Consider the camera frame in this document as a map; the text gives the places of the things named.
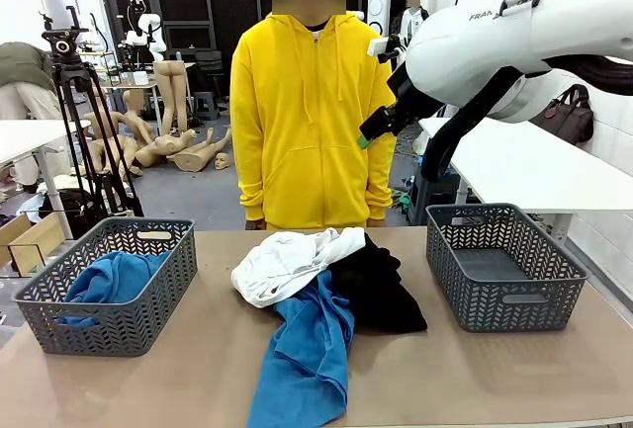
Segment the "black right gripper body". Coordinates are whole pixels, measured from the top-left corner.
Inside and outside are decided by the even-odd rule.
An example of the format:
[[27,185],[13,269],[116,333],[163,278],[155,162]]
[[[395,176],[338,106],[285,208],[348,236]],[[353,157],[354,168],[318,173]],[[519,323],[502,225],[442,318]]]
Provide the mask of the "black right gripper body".
[[387,109],[390,128],[405,128],[413,122],[430,118],[444,106],[442,101],[420,92],[412,84],[404,64],[393,72],[387,84],[396,98],[396,102]]

